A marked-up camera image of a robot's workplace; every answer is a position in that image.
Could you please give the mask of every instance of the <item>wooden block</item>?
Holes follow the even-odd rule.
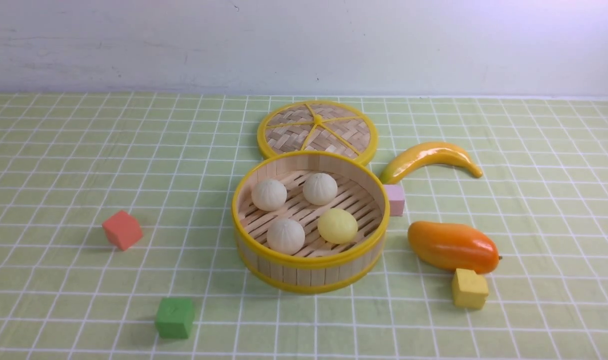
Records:
[[[385,184],[386,194],[388,196],[388,203],[390,205],[390,216],[400,217],[404,214],[404,204],[406,200],[406,194],[401,185],[397,184]]]
[[[488,284],[482,275],[470,269],[456,269],[451,287],[453,305],[476,310],[484,307],[488,297]]]
[[[159,303],[155,328],[162,339],[188,339],[195,308],[187,297],[166,297]]]
[[[102,228],[110,243],[121,251],[130,248],[144,237],[137,219],[124,210],[120,210],[104,221]]]

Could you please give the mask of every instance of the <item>toy banana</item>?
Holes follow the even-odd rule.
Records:
[[[484,174],[482,169],[471,161],[466,150],[452,143],[430,141],[400,153],[384,168],[379,180],[382,184],[396,184],[411,171],[433,164],[462,167],[476,178],[481,178]]]

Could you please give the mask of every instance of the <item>toy food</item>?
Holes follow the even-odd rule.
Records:
[[[415,221],[408,227],[408,243],[421,260],[446,271],[486,274],[502,259],[492,240],[461,223]]]
[[[355,239],[357,220],[344,209],[326,210],[317,221],[319,234],[329,243],[344,244]]]
[[[266,234],[269,248],[286,255],[299,251],[304,246],[305,239],[306,232],[301,224],[289,218],[275,220]]]
[[[411,171],[432,164],[448,164],[467,169],[474,177],[481,178],[482,170],[471,161],[466,150],[452,143],[430,141],[420,143],[400,153],[379,175],[382,184],[396,184]]]
[[[251,199],[259,210],[274,212],[286,203],[286,187],[273,178],[259,182],[253,188]]]
[[[327,173],[314,173],[304,182],[302,193],[306,201],[320,207],[337,196],[337,182]]]

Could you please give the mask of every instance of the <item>green checkered tablecloth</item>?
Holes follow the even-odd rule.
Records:
[[[330,98],[377,125],[376,174],[425,141],[484,170],[402,181],[384,255],[356,284],[280,292],[239,260],[232,191],[261,160],[259,121],[290,96],[0,94],[0,360],[608,360],[608,101]],[[144,238],[115,251],[124,209]],[[468,223],[503,260],[483,310],[406,241]],[[192,297],[188,340],[157,337],[162,297]]]

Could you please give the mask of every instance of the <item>steamer basket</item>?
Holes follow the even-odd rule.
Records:
[[[266,116],[257,131],[265,159],[294,151],[326,151],[366,165],[377,151],[377,129],[353,107],[325,100],[295,102]]]
[[[315,206],[302,194],[306,179],[326,172],[338,184],[338,196]],[[288,197],[279,210],[257,209],[251,200],[255,184],[266,178],[286,186]],[[317,219],[329,208],[342,208],[357,219],[352,243],[332,244],[320,237]],[[337,290],[366,275],[381,255],[390,216],[384,186],[365,167],[342,155],[322,151],[287,152],[265,160],[237,186],[232,202],[237,249],[246,267],[261,280],[282,290],[306,294]],[[294,255],[271,250],[266,232],[278,218],[298,221],[306,241]]]

